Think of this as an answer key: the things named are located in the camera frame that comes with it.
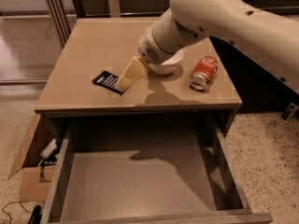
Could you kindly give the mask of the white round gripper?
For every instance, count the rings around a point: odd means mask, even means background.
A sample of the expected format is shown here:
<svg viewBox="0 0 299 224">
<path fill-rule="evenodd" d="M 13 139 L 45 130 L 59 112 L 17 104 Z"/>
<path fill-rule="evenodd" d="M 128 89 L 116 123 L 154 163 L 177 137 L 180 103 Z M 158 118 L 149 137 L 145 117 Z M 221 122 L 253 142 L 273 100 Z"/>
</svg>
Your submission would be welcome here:
<svg viewBox="0 0 299 224">
<path fill-rule="evenodd" d="M 141 78 L 150 69 L 149 63 L 161 64 L 170 58 L 170 54 L 163 51 L 156 44 L 152 29 L 148 27 L 138 40 L 138 52 L 142 57 L 134 57 L 125 68 L 123 75 L 118 78 L 114 87 L 118 91 L 127 91 L 134 82 L 131 78 Z"/>
</svg>

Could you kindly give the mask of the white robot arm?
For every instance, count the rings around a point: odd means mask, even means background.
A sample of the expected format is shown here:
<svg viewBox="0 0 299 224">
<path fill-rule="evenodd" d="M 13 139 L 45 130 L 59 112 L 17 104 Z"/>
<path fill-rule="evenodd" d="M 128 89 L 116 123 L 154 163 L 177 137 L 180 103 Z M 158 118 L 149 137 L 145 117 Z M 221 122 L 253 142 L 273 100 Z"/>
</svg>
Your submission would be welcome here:
<svg viewBox="0 0 299 224">
<path fill-rule="evenodd" d="M 208 36 L 234 46 L 299 92 L 299 22 L 241 0 L 170 0 L 170 8 L 140 36 L 139 61 L 160 65 Z"/>
</svg>

